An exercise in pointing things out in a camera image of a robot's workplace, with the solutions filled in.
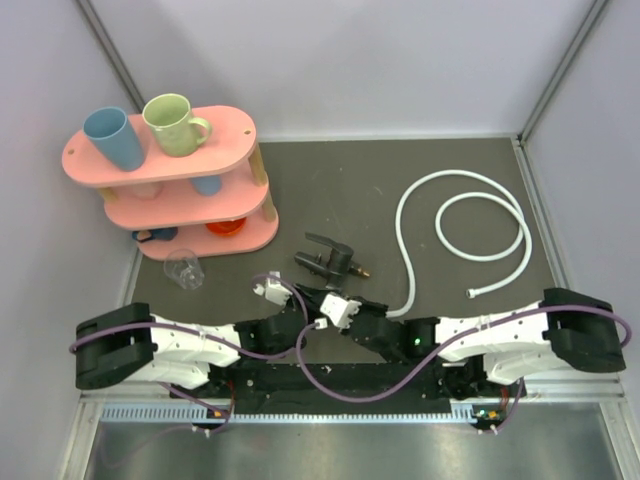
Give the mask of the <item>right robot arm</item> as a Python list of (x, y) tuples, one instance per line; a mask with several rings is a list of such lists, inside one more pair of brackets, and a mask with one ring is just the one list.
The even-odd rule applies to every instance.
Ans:
[(612, 306), (572, 290), (549, 288), (543, 298), (510, 312), (468, 318), (426, 317), (395, 322), (368, 308), (348, 334), (388, 362), (415, 364), (428, 355), (461, 363), (476, 394), (487, 396), (523, 376), (571, 367), (595, 374), (625, 370)]

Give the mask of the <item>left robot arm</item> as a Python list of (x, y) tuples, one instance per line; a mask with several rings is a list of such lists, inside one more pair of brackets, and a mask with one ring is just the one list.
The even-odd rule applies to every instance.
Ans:
[(262, 366), (290, 355), (298, 335), (320, 317), (330, 291), (296, 284), (271, 316), (206, 326), (180, 323), (134, 302), (80, 323), (70, 347), (75, 386), (98, 390), (125, 381), (162, 382), (216, 396), (225, 369)]

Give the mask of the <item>black faucet mixer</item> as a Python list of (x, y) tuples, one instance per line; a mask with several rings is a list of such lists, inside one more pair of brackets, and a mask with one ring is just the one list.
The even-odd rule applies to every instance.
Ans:
[(353, 261), (354, 250), (350, 246), (310, 232), (305, 233), (305, 238), (328, 247), (330, 249), (329, 256), (323, 260), (320, 254), (312, 256), (298, 251), (294, 255), (294, 261), (313, 275), (323, 278), (327, 289), (341, 291), (348, 275), (361, 278), (371, 276), (360, 264)]

